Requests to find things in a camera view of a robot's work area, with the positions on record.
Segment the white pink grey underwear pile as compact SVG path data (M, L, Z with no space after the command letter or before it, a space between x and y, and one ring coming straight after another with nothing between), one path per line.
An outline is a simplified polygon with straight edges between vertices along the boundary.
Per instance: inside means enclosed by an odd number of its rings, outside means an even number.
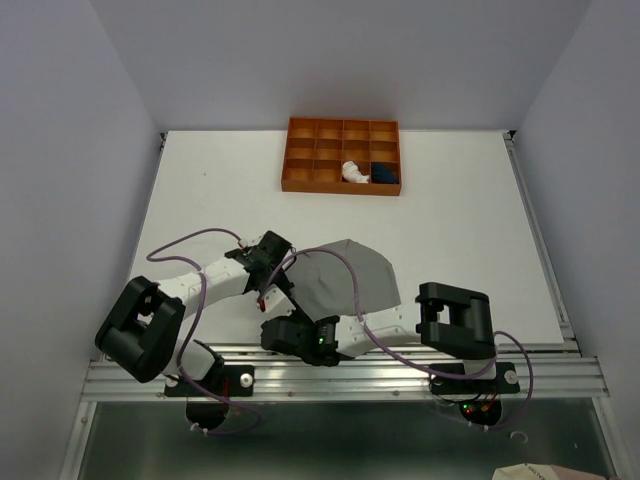
M354 161L344 162L342 164L341 172L342 178L346 182L354 184L368 184L370 182L370 176L368 174L363 174Z

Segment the navy blue underwear white trim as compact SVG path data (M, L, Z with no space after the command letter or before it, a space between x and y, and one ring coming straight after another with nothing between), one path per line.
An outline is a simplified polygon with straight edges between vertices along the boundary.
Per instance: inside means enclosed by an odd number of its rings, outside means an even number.
M373 183L396 185L399 183L397 174L389 164L373 162L371 164L371 180Z

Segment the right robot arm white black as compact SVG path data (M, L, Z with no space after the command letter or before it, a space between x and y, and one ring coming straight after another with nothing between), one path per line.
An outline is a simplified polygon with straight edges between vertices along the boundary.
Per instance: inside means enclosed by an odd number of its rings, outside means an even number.
M291 314L272 318L261 329L263 349L313 366L336 366L379 348L406 366L461 380L472 390L484 389L497 373L489 297L436 282L422 284L414 301L385 310L313 321L295 306ZM392 350L413 343L461 363L422 367Z

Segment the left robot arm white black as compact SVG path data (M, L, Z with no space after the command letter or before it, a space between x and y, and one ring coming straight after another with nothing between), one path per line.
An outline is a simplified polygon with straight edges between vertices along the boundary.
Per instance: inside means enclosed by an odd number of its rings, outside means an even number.
M238 247L206 266L178 255L161 257L159 250L149 254L150 262L181 261L192 270L159 282L144 276L131 279L99 328L96 347L141 383L160 375L187 377L199 393L215 392L222 384L224 360L206 344L182 338L183 320L199 317L206 307L227 298L260 292L266 285L276 286L272 300L279 310L293 310L286 299L286 277L270 278L292 244L272 231L249 243L226 233Z

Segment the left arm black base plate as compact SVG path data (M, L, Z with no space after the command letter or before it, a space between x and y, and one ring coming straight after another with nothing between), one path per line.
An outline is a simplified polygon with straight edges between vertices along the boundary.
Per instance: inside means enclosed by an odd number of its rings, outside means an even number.
M254 388L255 368L250 364L213 366L202 380L196 383L216 396L251 397ZM195 388L183 377L170 386L166 381L163 394L168 398L207 397L203 391Z

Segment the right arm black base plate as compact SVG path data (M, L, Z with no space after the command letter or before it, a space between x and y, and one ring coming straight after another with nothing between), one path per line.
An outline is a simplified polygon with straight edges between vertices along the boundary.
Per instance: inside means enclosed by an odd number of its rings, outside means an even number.
M458 380L436 376L431 381L430 390L438 396L459 395L471 398L482 394L516 394L521 388L514 364L498 362L495 372L490 373L487 378Z

